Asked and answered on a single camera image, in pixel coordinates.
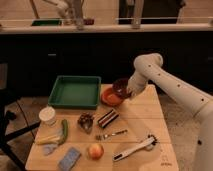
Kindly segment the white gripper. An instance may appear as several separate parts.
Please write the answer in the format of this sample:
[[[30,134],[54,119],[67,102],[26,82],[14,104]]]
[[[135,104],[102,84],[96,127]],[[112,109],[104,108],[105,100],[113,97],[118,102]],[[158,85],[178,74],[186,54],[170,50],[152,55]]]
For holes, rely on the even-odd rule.
[[[142,93],[147,86],[147,79],[140,75],[132,75],[128,80],[127,92],[131,98],[135,98]]]

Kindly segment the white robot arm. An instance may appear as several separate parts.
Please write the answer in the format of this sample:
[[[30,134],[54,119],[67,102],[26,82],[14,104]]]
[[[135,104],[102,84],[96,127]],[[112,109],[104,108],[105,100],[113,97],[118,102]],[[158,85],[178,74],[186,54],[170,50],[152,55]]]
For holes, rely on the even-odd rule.
[[[127,92],[134,98],[145,90],[151,80],[191,112],[201,124],[193,171],[213,171],[213,96],[164,71],[162,65],[163,57],[159,53],[136,57],[135,71],[128,81]]]

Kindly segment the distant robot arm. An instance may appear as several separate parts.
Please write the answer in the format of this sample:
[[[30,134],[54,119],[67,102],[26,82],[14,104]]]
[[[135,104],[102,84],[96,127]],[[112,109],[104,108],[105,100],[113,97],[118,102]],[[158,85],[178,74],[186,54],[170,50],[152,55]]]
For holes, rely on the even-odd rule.
[[[65,25],[74,24],[78,30],[84,29],[82,3],[84,0],[44,0],[56,7]]]

